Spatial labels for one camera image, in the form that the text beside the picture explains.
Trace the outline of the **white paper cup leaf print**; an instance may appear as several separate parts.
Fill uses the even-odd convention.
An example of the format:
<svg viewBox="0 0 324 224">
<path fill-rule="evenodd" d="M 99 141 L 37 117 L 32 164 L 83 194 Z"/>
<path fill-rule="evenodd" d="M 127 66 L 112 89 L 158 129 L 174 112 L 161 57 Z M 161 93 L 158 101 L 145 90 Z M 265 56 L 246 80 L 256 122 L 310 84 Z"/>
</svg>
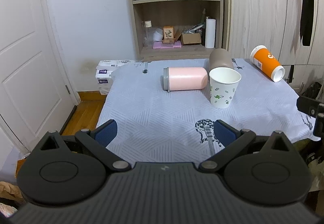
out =
<svg viewBox="0 0 324 224">
<path fill-rule="evenodd" d="M 241 74 L 234 69 L 218 67 L 209 72 L 210 102 L 219 109 L 226 109 L 231 104 Z"/>
</svg>

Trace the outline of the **orange paper cup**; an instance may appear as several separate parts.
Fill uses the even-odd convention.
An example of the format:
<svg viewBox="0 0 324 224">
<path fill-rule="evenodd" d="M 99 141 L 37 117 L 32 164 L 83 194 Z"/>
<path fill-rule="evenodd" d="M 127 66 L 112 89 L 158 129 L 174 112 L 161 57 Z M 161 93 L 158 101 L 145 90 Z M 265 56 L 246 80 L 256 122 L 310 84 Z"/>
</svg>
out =
<svg viewBox="0 0 324 224">
<path fill-rule="evenodd" d="M 264 45 L 252 50 L 250 61 L 273 82 L 279 82 L 285 75 L 284 67 Z"/>
</svg>

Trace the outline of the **beige tumbler cup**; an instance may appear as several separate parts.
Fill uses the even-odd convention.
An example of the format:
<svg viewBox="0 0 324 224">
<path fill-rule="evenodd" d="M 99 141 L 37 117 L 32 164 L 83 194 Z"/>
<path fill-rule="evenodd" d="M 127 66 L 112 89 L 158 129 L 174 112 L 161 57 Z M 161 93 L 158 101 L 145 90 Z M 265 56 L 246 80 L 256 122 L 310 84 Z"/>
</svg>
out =
<svg viewBox="0 0 324 224">
<path fill-rule="evenodd" d="M 215 48 L 209 57 L 209 70 L 224 67 L 234 69 L 230 53 L 222 48 Z"/>
</svg>

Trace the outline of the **white door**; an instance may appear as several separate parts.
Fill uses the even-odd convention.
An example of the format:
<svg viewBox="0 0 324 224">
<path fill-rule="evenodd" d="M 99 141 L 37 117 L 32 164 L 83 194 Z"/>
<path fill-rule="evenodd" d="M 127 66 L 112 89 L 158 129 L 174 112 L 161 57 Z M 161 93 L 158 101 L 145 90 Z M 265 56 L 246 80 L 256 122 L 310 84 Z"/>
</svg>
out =
<svg viewBox="0 0 324 224">
<path fill-rule="evenodd" d="M 41 0 L 1 0 L 1 124 L 24 152 L 59 131 L 74 102 L 59 70 Z"/>
</svg>

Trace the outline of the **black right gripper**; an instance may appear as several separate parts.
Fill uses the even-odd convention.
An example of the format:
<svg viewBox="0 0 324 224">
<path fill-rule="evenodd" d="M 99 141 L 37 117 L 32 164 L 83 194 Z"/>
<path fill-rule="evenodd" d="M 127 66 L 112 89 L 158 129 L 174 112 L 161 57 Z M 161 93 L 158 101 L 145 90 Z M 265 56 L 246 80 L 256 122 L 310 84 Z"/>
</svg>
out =
<svg viewBox="0 0 324 224">
<path fill-rule="evenodd" d="M 296 107 L 300 112 L 315 118 L 313 135 L 323 139 L 323 103 L 315 99 L 300 96 L 296 100 Z"/>
</svg>

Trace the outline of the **white patterned tablecloth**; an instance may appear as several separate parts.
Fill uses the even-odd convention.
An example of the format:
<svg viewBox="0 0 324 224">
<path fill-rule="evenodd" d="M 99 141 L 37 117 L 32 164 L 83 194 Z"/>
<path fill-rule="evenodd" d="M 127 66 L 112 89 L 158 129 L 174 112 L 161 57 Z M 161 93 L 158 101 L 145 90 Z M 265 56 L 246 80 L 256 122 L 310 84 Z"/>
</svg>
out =
<svg viewBox="0 0 324 224">
<path fill-rule="evenodd" d="M 315 139 L 315 119 L 298 111 L 296 92 L 284 81 L 271 81 L 244 59 L 234 60 L 242 78 L 225 109 L 212 106 L 209 87 L 163 89 L 166 67 L 208 66 L 206 59 L 167 60 L 127 64 L 115 70 L 98 120 L 99 125 L 110 119 L 117 124 L 117 135 L 107 148 L 131 164 L 199 164 L 224 148 L 213 133 L 216 120 L 260 136 L 280 130 L 291 142 Z"/>
</svg>

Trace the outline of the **tissue pack stack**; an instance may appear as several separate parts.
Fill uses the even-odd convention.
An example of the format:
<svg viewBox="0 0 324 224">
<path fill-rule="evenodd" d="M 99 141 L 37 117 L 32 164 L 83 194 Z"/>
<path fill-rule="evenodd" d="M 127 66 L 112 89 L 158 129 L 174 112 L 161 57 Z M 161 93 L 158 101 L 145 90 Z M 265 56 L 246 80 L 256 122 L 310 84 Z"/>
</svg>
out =
<svg viewBox="0 0 324 224">
<path fill-rule="evenodd" d="M 109 93 L 113 84 L 113 71 L 135 62 L 135 60 L 101 60 L 96 67 L 96 80 L 100 94 L 107 95 Z"/>
</svg>

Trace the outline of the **pink tumbler grey lid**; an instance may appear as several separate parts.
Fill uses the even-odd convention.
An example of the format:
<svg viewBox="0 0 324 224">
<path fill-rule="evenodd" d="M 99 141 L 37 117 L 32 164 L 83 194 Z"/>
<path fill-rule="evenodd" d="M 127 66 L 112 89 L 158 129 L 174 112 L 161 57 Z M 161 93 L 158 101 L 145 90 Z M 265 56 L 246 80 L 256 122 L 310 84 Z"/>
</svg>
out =
<svg viewBox="0 0 324 224">
<path fill-rule="evenodd" d="M 208 74 L 203 67 L 168 67 L 163 69 L 163 90 L 188 91 L 204 89 Z"/>
</svg>

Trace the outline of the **white paper towel roll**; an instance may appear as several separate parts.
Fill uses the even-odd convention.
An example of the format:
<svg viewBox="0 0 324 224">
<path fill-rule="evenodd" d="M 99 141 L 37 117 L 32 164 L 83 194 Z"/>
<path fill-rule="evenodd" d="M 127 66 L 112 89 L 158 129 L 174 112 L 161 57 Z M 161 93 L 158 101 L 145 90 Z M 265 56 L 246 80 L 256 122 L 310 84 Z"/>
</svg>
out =
<svg viewBox="0 0 324 224">
<path fill-rule="evenodd" d="M 215 47 L 216 36 L 216 20 L 207 18 L 205 22 L 205 48 L 211 49 Z"/>
</svg>

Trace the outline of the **small cardboard box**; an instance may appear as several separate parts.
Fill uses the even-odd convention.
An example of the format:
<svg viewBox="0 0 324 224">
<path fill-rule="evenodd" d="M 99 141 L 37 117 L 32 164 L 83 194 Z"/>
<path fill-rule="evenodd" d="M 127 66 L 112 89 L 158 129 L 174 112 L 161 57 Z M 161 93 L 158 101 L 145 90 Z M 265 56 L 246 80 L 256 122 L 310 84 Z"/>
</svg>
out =
<svg viewBox="0 0 324 224">
<path fill-rule="evenodd" d="M 174 41 L 180 41 L 182 45 L 201 44 L 201 35 L 199 33 L 182 33 L 180 30 L 177 30 Z"/>
</svg>

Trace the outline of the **wooden wardrobe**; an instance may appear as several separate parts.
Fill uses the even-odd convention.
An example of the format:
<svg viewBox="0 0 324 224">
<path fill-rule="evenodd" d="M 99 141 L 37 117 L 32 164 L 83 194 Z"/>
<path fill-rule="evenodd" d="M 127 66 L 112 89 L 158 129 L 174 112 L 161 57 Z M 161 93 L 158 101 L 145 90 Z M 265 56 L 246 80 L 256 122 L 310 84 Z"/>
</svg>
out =
<svg viewBox="0 0 324 224">
<path fill-rule="evenodd" d="M 323 80 L 323 0 L 314 0 L 310 46 L 300 41 L 302 0 L 225 0 L 228 18 L 223 46 L 248 59 L 263 44 L 285 67 L 285 81 L 297 92 Z"/>
</svg>

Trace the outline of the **pink flat box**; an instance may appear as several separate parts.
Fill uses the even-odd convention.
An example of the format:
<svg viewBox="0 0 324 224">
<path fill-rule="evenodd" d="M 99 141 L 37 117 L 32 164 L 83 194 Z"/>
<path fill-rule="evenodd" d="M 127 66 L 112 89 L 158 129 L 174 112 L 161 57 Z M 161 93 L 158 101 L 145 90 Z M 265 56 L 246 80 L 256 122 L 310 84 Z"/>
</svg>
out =
<svg viewBox="0 0 324 224">
<path fill-rule="evenodd" d="M 177 48 L 182 48 L 181 41 L 176 41 L 175 43 L 169 43 L 169 44 L 160 41 L 160 42 L 154 42 L 153 44 L 153 49 L 177 49 Z"/>
</svg>

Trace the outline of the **small wooden floral box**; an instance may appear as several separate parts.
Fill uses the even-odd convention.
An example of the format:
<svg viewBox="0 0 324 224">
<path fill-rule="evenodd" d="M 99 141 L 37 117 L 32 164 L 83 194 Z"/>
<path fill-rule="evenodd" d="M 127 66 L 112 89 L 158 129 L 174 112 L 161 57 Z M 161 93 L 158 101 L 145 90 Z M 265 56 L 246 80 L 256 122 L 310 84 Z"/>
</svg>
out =
<svg viewBox="0 0 324 224">
<path fill-rule="evenodd" d="M 173 26 L 164 26 L 163 27 L 163 44 L 172 44 L 174 43 L 174 27 Z"/>
</svg>

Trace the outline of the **wooden shelf unit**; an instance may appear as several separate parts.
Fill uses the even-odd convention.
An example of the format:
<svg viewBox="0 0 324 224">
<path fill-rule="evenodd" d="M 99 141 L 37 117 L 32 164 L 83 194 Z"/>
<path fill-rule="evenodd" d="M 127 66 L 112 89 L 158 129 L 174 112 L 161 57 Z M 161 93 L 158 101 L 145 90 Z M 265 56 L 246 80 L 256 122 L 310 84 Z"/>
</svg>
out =
<svg viewBox="0 0 324 224">
<path fill-rule="evenodd" d="M 186 30 L 197 25 L 205 15 L 216 20 L 215 48 L 224 48 L 228 31 L 228 0 L 129 0 L 133 40 L 138 59 L 143 61 L 208 58 L 211 50 L 202 44 L 189 44 L 174 49 L 153 49 L 144 45 L 144 22 L 154 29 L 172 26 Z"/>
</svg>

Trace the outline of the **black hanging ribbon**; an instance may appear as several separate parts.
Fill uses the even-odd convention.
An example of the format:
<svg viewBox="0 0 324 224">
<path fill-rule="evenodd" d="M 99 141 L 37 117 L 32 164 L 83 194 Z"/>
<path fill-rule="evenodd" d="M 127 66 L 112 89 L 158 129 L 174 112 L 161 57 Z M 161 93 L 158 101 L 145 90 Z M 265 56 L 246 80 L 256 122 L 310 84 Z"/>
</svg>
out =
<svg viewBox="0 0 324 224">
<path fill-rule="evenodd" d="M 314 8 L 314 0 L 302 1 L 299 35 L 302 45 L 306 47 L 309 47 L 311 44 L 312 28 L 314 23 Z"/>
</svg>

